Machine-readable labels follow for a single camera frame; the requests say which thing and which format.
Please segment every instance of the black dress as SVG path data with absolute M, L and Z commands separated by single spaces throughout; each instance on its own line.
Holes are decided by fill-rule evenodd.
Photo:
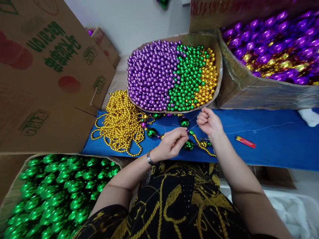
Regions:
M 130 213 L 120 205 L 91 216 L 74 236 L 94 238 L 255 238 L 220 192 L 218 165 L 163 161 Z M 258 238 L 272 238 L 259 235 Z

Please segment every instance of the woman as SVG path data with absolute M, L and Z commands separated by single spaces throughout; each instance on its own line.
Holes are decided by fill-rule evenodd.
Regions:
M 197 124 L 215 149 L 236 207 L 220 192 L 217 164 L 167 160 L 188 140 L 180 127 L 105 186 L 75 238 L 291 238 L 219 117 L 203 108 Z M 150 168 L 151 180 L 128 212 L 132 190 Z

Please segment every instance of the red circle print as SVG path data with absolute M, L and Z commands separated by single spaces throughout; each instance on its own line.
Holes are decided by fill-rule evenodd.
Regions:
M 58 81 L 59 87 L 67 93 L 76 93 L 81 89 L 81 83 L 72 76 L 63 76 Z

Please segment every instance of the red lighter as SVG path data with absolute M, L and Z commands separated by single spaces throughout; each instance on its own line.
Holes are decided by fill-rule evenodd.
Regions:
M 256 148 L 256 145 L 254 143 L 252 143 L 252 142 L 250 142 L 250 141 L 248 141 L 240 136 L 237 136 L 236 140 L 238 140 L 239 142 L 242 142 L 243 144 L 245 144 L 251 148 Z

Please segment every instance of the hand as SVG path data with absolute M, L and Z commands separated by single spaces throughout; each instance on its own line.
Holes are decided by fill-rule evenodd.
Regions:
M 150 154 L 152 161 L 158 162 L 176 157 L 189 139 L 186 130 L 187 128 L 179 127 L 165 133 L 160 145 Z
M 200 129 L 208 136 L 214 137 L 224 132 L 220 118 L 211 109 L 206 107 L 202 108 L 202 112 L 197 116 L 196 122 Z

